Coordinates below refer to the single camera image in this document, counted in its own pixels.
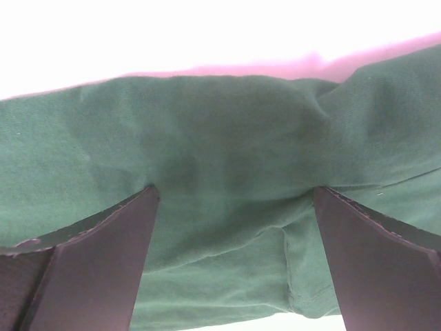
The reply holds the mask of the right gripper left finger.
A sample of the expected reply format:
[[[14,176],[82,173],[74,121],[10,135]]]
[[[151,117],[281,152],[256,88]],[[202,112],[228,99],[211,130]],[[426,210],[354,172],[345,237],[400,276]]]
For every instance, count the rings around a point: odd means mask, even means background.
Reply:
[[[1,329],[128,330],[159,195],[150,186],[72,225],[1,248]]]

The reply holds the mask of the green t shirt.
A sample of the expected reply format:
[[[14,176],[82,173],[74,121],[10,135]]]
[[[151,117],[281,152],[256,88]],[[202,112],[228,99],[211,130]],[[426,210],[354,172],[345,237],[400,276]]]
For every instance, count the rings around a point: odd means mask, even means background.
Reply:
[[[133,330],[337,315],[313,190],[440,233],[440,47],[342,83],[124,77],[1,102],[3,245],[148,185]]]

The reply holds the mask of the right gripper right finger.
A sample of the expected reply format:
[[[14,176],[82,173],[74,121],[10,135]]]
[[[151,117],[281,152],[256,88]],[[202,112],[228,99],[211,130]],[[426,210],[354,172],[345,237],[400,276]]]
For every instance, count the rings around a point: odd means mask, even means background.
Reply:
[[[440,330],[440,236],[331,188],[314,209],[347,330]]]

